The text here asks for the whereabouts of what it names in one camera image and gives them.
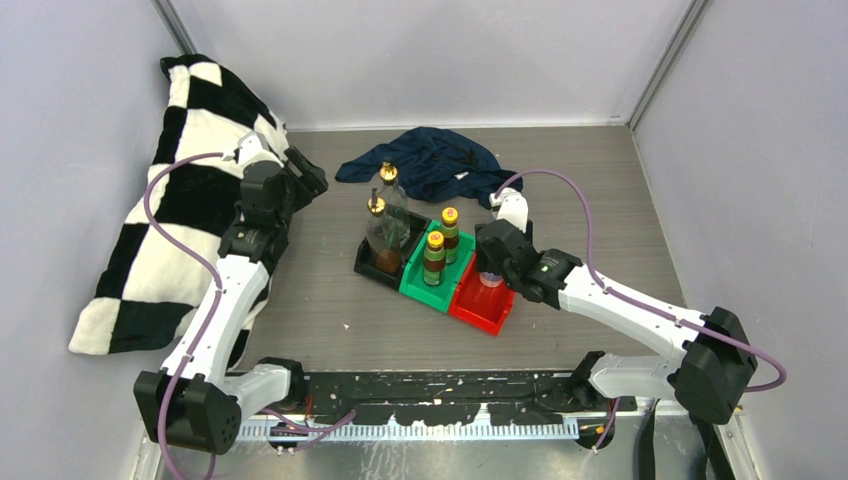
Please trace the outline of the spice jar plain lid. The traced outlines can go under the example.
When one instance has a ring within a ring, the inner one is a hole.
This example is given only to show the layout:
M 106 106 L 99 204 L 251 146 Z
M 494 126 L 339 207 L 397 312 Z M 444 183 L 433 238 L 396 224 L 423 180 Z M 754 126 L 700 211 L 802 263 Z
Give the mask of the spice jar plain lid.
M 503 277 L 491 272 L 480 272 L 479 280 L 487 288 L 497 288 L 503 284 Z

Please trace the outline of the sauce bottle yellow cap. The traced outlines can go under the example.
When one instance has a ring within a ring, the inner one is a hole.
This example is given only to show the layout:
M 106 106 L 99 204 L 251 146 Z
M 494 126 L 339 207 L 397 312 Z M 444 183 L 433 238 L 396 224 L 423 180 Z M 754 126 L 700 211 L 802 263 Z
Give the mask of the sauce bottle yellow cap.
M 441 214 L 441 231 L 444 237 L 445 260 L 447 264 L 456 261 L 459 245 L 459 212 L 454 207 L 446 207 Z
M 438 286 L 443 282 L 446 252 L 444 235 L 439 230 L 433 230 L 427 236 L 422 265 L 422 278 L 428 286 Z

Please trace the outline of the brown oil cruet gold spout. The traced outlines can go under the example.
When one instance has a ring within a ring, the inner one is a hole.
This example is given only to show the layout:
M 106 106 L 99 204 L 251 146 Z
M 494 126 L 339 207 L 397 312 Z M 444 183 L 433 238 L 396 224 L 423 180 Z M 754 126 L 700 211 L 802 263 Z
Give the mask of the brown oil cruet gold spout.
M 383 273 L 394 275 L 402 263 L 398 225 L 390 213 L 390 205 L 377 194 L 376 187 L 372 188 L 367 209 L 370 218 L 366 237 L 375 256 L 375 266 Z

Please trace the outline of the clear glass cruet gold spout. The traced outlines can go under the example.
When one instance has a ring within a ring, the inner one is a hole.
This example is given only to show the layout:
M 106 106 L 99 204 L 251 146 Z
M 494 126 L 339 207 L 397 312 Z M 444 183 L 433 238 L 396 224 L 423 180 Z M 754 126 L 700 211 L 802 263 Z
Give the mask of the clear glass cruet gold spout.
M 410 239 L 411 227 L 407 195 L 398 182 L 399 170 L 389 161 L 384 161 L 379 170 L 379 176 L 383 184 L 379 196 L 385 200 L 387 213 L 395 220 L 399 245 L 403 248 Z

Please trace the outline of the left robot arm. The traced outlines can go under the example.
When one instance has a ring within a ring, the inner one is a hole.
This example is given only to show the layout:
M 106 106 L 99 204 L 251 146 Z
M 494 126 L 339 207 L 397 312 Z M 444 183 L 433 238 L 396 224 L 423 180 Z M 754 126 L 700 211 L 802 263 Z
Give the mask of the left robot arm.
M 143 196 L 149 225 L 212 276 L 191 324 L 158 372 L 143 371 L 134 396 L 149 437 L 162 451 L 181 447 L 212 455 L 234 444 L 244 419 L 265 407 L 298 412 L 307 398 L 301 363 L 266 358 L 228 378 L 231 351 L 244 320 L 286 250 L 293 215 L 326 192 L 325 172 L 295 147 L 283 159 L 259 150 L 244 167 L 236 216 L 211 263 L 171 236 Z

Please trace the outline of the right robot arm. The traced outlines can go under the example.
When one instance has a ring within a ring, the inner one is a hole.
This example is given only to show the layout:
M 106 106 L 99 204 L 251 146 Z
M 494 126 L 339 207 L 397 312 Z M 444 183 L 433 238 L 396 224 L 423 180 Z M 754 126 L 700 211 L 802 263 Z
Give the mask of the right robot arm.
M 640 342 L 649 356 L 588 352 L 566 382 L 584 410 L 619 397 L 674 400 L 697 420 L 729 422 L 758 363 L 738 317 L 671 305 L 603 276 L 558 249 L 538 251 L 506 220 L 475 227 L 478 269 L 524 299 L 598 321 Z

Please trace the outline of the red plastic bin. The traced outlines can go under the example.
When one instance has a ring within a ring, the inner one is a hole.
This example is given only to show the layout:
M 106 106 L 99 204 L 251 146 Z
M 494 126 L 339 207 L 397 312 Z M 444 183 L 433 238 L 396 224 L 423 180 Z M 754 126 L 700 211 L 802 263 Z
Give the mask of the red plastic bin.
M 473 254 L 455 289 L 448 314 L 491 336 L 498 336 L 509 317 L 515 293 L 505 284 L 487 288 L 479 280 Z

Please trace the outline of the black plastic bin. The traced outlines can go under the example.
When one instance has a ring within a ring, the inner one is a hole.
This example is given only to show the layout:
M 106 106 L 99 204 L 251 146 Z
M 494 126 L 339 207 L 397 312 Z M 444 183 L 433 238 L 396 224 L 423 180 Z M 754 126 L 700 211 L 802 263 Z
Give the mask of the black plastic bin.
M 389 223 L 387 208 L 382 200 L 376 207 L 367 206 L 370 218 L 366 237 L 360 243 L 354 262 L 354 271 L 381 285 L 399 291 L 407 267 L 412 265 L 412 256 L 423 239 L 431 220 L 415 212 L 409 213 L 410 238 L 400 246 L 397 227 Z M 389 249 L 376 253 L 370 239 L 387 240 Z

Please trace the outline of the dark blue shorts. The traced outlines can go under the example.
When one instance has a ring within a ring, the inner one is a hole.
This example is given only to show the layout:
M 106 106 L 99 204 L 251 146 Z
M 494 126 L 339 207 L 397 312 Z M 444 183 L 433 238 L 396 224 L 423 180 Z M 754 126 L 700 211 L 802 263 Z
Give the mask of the dark blue shorts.
M 455 131 L 417 127 L 343 163 L 335 180 L 367 183 L 386 162 L 398 169 L 408 197 L 429 203 L 463 197 L 488 208 L 490 195 L 515 174 L 487 148 Z

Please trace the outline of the black white checkered blanket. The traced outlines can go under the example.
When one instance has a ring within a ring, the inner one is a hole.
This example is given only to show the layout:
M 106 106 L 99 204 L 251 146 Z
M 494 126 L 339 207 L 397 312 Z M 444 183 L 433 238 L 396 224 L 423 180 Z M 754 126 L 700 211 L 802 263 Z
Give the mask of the black white checkered blanket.
M 243 169 L 233 160 L 245 135 L 261 133 L 279 159 L 289 147 L 283 123 L 231 70 L 201 54 L 165 57 L 170 82 L 162 132 L 148 169 L 202 158 L 165 175 L 150 207 L 158 223 L 215 262 L 233 222 Z M 158 350 L 182 336 L 211 274 L 150 227 L 143 203 L 127 215 L 93 299 L 83 308 L 69 349 L 84 355 Z

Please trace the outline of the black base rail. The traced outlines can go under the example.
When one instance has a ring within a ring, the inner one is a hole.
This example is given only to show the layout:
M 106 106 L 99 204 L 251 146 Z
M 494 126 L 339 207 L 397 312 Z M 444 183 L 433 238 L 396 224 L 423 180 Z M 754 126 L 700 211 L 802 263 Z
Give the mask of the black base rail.
M 275 402 L 288 417 L 307 412 L 314 423 L 334 424 L 351 411 L 355 425 L 468 425 L 489 415 L 494 426 L 554 424 L 564 414 L 604 415 L 611 403 L 591 400 L 569 371 L 312 372 L 306 391 Z

